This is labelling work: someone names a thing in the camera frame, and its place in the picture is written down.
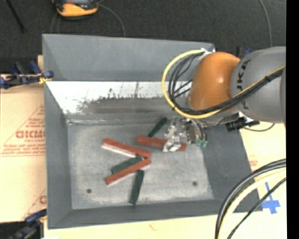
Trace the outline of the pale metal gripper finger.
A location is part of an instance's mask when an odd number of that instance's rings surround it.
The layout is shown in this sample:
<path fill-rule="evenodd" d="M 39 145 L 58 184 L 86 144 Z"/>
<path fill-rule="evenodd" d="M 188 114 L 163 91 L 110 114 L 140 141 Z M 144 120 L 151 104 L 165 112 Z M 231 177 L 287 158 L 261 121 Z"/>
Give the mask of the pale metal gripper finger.
<path fill-rule="evenodd" d="M 175 152 L 181 148 L 181 143 L 166 142 L 162 148 L 163 152 Z"/>
<path fill-rule="evenodd" d="M 177 142 L 177 130 L 176 129 L 169 129 L 166 131 L 165 135 L 166 143 L 174 144 Z"/>

